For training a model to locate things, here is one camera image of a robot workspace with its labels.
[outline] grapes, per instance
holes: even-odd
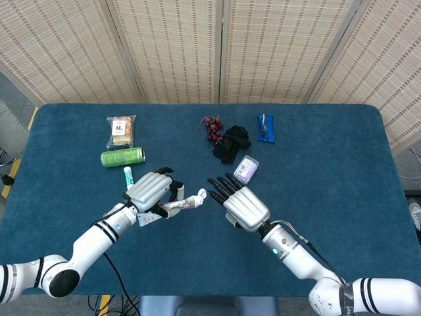
[[[214,146],[222,144],[224,133],[222,133],[222,123],[219,117],[205,117],[206,139]]]

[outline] packaged snack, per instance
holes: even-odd
[[[234,176],[242,183],[247,184],[251,180],[251,177],[259,167],[259,162],[250,156],[244,156],[243,160],[239,163],[237,169],[234,172]]]
[[[107,117],[107,122],[111,126],[111,135],[107,143],[107,148],[116,146],[133,147],[133,125],[135,118],[135,115],[128,117]]]

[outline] woven screen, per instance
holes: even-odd
[[[302,102],[353,2],[231,0],[222,100]]]
[[[218,102],[216,2],[112,2],[148,102]]]
[[[367,103],[391,147],[421,132],[421,2],[372,1],[315,102]]]
[[[97,0],[0,2],[0,63],[39,101],[134,102]]]

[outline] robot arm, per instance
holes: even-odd
[[[267,206],[250,189],[243,187],[231,174],[226,176],[231,183],[222,177],[218,177],[221,184],[208,179],[218,190],[218,193],[209,191],[209,195],[227,210],[226,218],[234,226],[259,232],[263,243],[297,278],[316,281],[309,301],[317,314],[348,316],[363,311],[406,316],[421,314],[421,287],[408,280],[390,278],[360,278],[354,283],[345,283],[315,260],[279,224],[271,223]]]
[[[124,194],[125,204],[114,206],[74,242],[69,261],[60,255],[48,255],[29,263],[2,265],[0,303],[17,299],[23,290],[31,287],[41,288],[53,298],[69,295],[85,272],[137,221],[139,213],[158,210],[166,216],[158,202],[168,191],[176,195],[182,183],[173,181],[165,172],[172,170],[149,172],[137,181]]]

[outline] table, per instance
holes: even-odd
[[[274,115],[276,143],[257,141],[257,115]],[[367,105],[50,104],[35,118],[16,184],[0,225],[1,263],[57,253],[98,216],[122,202],[122,167],[106,169],[107,117],[137,115],[135,145],[144,164],[135,180],[162,166],[184,181],[186,196],[206,179],[233,172],[244,155],[260,162],[250,189],[306,236],[348,281],[407,278],[421,283],[421,253],[379,112]],[[212,155],[204,116],[227,129],[244,126],[253,143],[233,165]],[[108,251],[131,294],[307,296],[259,240],[235,229],[215,201],[169,220],[134,226]],[[26,293],[40,292],[27,290]],[[86,273],[75,294],[121,294],[106,260]]]

